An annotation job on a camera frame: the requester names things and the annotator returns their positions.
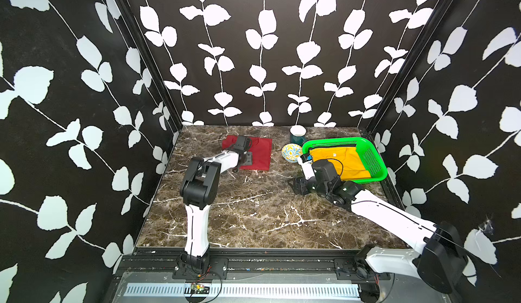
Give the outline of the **red t-shirt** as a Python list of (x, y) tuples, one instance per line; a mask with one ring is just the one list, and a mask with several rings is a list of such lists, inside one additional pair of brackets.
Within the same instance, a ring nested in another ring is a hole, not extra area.
[[(228, 135), (222, 142), (222, 149), (233, 151), (233, 144), (235, 144), (238, 136)], [(272, 139), (262, 137), (250, 137), (252, 146), (253, 163), (251, 166), (242, 166), (240, 169), (268, 171), (271, 164)]]

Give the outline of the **yellow t-shirt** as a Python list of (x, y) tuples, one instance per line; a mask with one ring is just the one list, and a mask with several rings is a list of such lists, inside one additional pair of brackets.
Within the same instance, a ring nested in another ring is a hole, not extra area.
[(371, 178), (370, 172), (356, 152), (356, 147), (314, 148), (309, 153), (314, 162), (327, 160), (332, 163), (344, 181)]

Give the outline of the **green plastic laundry basket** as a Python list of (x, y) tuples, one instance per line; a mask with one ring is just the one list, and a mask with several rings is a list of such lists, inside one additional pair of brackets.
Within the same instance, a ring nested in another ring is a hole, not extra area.
[(371, 178), (350, 180), (357, 184), (368, 184), (372, 182), (383, 181), (387, 175), (387, 167), (375, 146), (363, 137), (344, 137), (331, 138), (323, 140), (310, 140), (304, 143), (303, 153), (309, 154), (314, 148), (331, 148), (331, 147), (356, 147), (356, 152), (362, 160), (366, 169), (370, 172)]

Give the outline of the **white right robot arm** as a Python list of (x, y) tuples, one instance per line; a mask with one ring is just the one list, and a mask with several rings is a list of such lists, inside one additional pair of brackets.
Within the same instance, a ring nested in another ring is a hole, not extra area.
[(395, 273), (422, 280), (437, 292), (452, 294), (468, 264), (457, 229), (436, 224), (381, 200), (353, 181), (343, 181), (329, 160), (300, 156), (303, 176), (289, 182), (295, 194), (316, 193), (333, 205), (374, 222), (397, 236), (408, 249), (367, 247), (362, 261), (375, 273)]

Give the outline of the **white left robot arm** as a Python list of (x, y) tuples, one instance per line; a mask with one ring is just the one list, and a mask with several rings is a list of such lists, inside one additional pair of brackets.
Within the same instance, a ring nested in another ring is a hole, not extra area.
[(251, 138), (241, 135), (221, 153), (207, 158), (195, 156), (189, 162), (180, 186), (187, 213), (187, 243), (181, 259), (195, 270), (205, 272), (209, 268), (208, 221), (221, 173), (251, 164), (251, 146)]

